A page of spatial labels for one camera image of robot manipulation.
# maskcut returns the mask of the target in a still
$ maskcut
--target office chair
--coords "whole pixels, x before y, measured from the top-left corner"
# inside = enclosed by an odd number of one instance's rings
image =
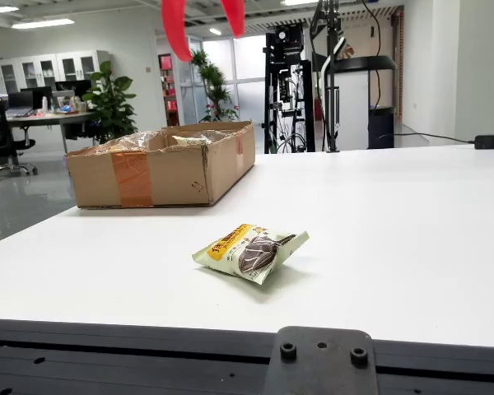
[[[37,175],[39,173],[36,166],[31,163],[18,163],[17,150],[27,150],[35,145],[35,140],[30,140],[27,133],[26,139],[21,142],[15,142],[9,124],[7,123],[6,110],[3,103],[0,103],[0,174],[3,170],[24,171],[26,175]]]

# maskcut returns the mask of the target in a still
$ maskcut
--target ceiling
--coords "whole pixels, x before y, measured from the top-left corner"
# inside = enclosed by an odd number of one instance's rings
[[[360,0],[339,0],[343,17],[366,17]],[[224,35],[230,35],[225,13],[220,0],[186,0],[185,25],[188,34],[215,37],[210,27],[217,28]],[[308,23],[316,4],[287,7],[282,0],[244,0],[245,25],[247,34],[265,31],[269,26],[283,21]],[[393,12],[405,0],[379,0],[370,4],[374,13]],[[110,12],[115,10],[147,7],[157,11],[156,35],[163,34],[161,24],[161,0],[0,0],[0,7],[14,6],[19,10],[0,14],[0,28],[8,28],[18,21],[39,21],[59,17],[73,17],[81,14]]]

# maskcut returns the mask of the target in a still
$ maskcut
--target white tabletop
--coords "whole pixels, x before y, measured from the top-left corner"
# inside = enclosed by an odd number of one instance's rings
[[[66,119],[73,119],[75,122],[78,122],[78,119],[88,119],[91,116],[91,113],[75,113],[75,114],[62,114],[62,113],[48,113],[44,116],[34,116],[34,117],[20,117],[20,118],[8,118],[7,121],[9,123],[54,123],[59,124],[61,121]]]
[[[196,252],[241,223],[308,241],[263,286]],[[0,242],[0,318],[494,346],[494,151],[257,156],[209,208],[73,208]]]

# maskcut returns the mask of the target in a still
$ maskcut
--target green plant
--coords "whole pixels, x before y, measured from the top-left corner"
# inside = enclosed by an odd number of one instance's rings
[[[95,112],[91,116],[99,122],[97,140],[101,144],[132,134],[137,128],[130,116],[135,115],[133,107],[126,100],[136,95],[125,93],[132,85],[133,80],[128,77],[119,77],[112,80],[111,62],[103,62],[100,72],[91,75],[92,86],[82,100],[89,101],[95,105]]]
[[[234,109],[223,108],[231,102],[231,93],[225,86],[225,76],[219,67],[208,60],[205,51],[193,51],[191,63],[198,68],[205,95],[212,102],[207,106],[207,115],[199,122],[222,121],[225,117],[230,121],[238,119],[237,105]]]

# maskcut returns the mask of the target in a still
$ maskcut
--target gray floor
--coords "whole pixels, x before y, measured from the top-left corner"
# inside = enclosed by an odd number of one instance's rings
[[[317,151],[320,151],[322,126],[320,122],[315,126],[316,146]],[[399,131],[410,132],[404,128]],[[39,175],[26,177],[14,174],[0,180],[0,240],[75,206],[71,180],[63,163],[63,143],[59,129],[33,128],[30,138],[35,139],[37,145],[21,156],[20,162],[36,165]],[[424,146],[428,143],[421,137],[403,139],[406,141],[396,142],[397,146]],[[255,140],[256,152],[262,154],[261,128],[255,129]],[[89,140],[68,141],[68,149],[74,151],[90,144]]]

